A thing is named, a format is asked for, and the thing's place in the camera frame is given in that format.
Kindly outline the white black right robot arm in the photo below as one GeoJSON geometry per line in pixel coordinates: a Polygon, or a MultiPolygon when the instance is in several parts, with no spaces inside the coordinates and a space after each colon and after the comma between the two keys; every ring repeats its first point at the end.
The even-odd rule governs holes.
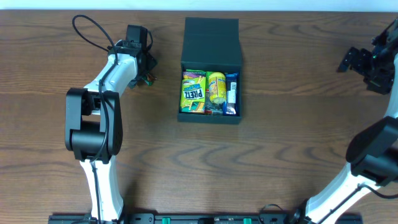
{"type": "Polygon", "coordinates": [[[296,213],[297,223],[336,223],[365,195],[395,199],[377,190],[397,181],[397,52],[388,60],[394,66],[393,84],[383,119],[357,134],[346,152],[341,172],[296,213]]]}

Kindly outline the yellow Pretz snack box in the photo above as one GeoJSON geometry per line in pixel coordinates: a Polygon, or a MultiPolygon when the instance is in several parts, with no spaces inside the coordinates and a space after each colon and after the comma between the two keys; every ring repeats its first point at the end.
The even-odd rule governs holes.
{"type": "Polygon", "coordinates": [[[181,113],[205,113],[206,72],[188,70],[183,72],[181,84],[181,113]]]}

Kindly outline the red KitKat Milo bar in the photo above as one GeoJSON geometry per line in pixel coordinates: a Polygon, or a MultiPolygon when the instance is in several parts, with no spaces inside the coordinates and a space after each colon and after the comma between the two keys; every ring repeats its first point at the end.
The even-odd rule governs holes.
{"type": "Polygon", "coordinates": [[[142,79],[148,86],[152,86],[154,82],[157,80],[157,77],[151,75],[150,73],[147,73],[142,76],[142,79]]]}

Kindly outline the green gummy candy bag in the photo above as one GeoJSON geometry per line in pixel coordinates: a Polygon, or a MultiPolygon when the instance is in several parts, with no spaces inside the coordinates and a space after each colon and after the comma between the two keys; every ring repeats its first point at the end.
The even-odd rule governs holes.
{"type": "Polygon", "coordinates": [[[207,115],[219,116],[223,114],[223,104],[214,104],[209,99],[208,90],[208,77],[213,72],[206,72],[206,84],[205,84],[205,113],[207,115]]]}

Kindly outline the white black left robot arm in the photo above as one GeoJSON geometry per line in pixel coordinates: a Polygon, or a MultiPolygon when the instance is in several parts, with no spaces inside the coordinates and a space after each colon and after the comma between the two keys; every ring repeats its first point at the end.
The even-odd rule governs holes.
{"type": "Polygon", "coordinates": [[[88,223],[117,223],[124,202],[116,156],[123,141],[120,98],[147,77],[156,61],[150,47],[120,40],[108,47],[108,61],[83,88],[66,94],[65,146],[83,168],[92,201],[88,223]]]}

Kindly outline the yellow Mentos bottle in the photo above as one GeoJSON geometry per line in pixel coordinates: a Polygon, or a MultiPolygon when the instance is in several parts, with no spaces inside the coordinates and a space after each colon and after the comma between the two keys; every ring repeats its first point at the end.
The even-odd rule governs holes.
{"type": "Polygon", "coordinates": [[[226,101],[226,77],[221,72],[213,72],[208,77],[209,99],[214,104],[226,101]]]}

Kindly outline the dark green box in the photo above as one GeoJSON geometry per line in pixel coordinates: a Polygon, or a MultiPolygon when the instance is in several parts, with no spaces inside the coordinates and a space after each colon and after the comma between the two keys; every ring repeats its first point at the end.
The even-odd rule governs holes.
{"type": "Polygon", "coordinates": [[[243,56],[239,42],[238,19],[188,17],[185,19],[181,57],[181,84],[186,70],[221,72],[226,77],[226,102],[219,116],[181,113],[180,122],[239,124],[242,119],[243,56]]]}

